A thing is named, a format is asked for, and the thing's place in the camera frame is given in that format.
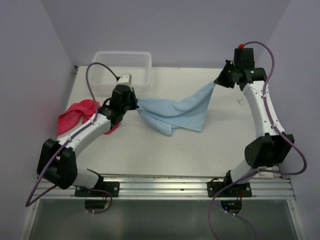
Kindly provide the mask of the light blue towel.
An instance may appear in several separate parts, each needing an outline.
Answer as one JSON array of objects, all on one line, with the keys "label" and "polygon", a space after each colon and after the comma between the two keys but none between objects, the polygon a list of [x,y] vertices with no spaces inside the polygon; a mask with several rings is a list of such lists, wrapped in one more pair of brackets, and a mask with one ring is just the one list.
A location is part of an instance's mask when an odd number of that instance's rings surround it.
[{"label": "light blue towel", "polygon": [[140,97],[137,112],[147,125],[168,137],[176,129],[201,132],[214,87],[211,81],[182,100]]}]

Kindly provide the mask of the red towel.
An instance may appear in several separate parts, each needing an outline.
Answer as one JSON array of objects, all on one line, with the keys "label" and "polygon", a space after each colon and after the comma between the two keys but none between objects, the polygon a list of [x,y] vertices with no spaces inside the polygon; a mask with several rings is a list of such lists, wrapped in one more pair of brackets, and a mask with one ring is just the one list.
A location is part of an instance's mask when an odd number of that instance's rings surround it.
[{"label": "red towel", "polygon": [[79,123],[88,125],[96,116],[96,105],[92,99],[73,103],[57,120],[57,135],[61,136],[74,129]]}]

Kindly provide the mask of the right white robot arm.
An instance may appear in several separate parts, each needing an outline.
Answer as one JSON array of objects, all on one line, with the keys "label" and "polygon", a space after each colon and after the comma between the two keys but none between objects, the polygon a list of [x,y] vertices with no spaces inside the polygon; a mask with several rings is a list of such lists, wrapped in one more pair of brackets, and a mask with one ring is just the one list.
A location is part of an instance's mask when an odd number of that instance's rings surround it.
[{"label": "right white robot arm", "polygon": [[246,184],[253,172],[266,170],[281,164],[288,155],[293,143],[292,134],[286,134],[278,121],[267,84],[267,74],[263,68],[257,68],[254,50],[239,46],[234,50],[233,60],[226,60],[225,66],[214,81],[225,88],[239,86],[245,96],[253,117],[256,138],[244,149],[244,160],[234,169],[229,170],[223,181],[223,192],[235,196],[240,184]]}]

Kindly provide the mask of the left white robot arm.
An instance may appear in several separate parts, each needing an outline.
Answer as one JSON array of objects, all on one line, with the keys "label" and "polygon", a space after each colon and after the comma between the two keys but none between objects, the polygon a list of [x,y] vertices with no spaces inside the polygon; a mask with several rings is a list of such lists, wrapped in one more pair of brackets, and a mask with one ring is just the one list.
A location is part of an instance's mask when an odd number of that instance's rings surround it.
[{"label": "left white robot arm", "polygon": [[138,108],[135,91],[129,83],[117,84],[108,101],[71,134],[44,142],[37,166],[39,177],[63,190],[74,186],[86,188],[95,197],[103,193],[104,178],[93,170],[79,168],[77,157],[99,136],[115,129],[127,111]]}]

